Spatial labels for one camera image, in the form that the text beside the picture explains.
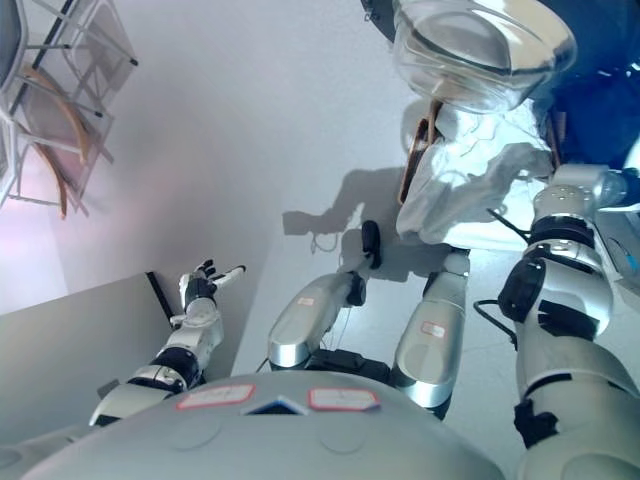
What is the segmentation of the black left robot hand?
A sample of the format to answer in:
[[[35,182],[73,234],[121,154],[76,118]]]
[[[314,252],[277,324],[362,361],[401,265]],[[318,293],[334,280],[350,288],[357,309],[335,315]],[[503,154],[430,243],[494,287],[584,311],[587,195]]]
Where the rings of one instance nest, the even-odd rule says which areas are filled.
[[[226,271],[218,271],[212,258],[204,260],[193,271],[183,274],[179,280],[183,311],[186,312],[189,305],[200,298],[214,301],[218,290],[231,285],[246,271],[245,265],[237,265]]]

